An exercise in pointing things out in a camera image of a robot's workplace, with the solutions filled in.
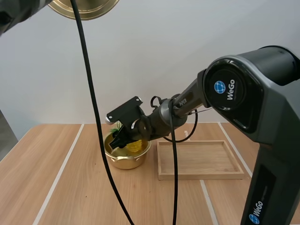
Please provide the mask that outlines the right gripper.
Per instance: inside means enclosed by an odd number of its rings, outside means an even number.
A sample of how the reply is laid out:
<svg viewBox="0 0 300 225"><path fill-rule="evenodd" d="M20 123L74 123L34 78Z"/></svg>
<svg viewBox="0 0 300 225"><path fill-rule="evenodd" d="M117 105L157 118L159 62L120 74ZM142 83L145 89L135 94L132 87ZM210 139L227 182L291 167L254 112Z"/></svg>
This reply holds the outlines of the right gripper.
<svg viewBox="0 0 300 225"><path fill-rule="evenodd" d="M113 140L109 143L114 150L116 148L124 148L128 142L134 142L142 139L142 134L139 129L141 119L140 113L126 113L120 118L120 122L124 127L124 131L115 131L112 134Z"/></svg>

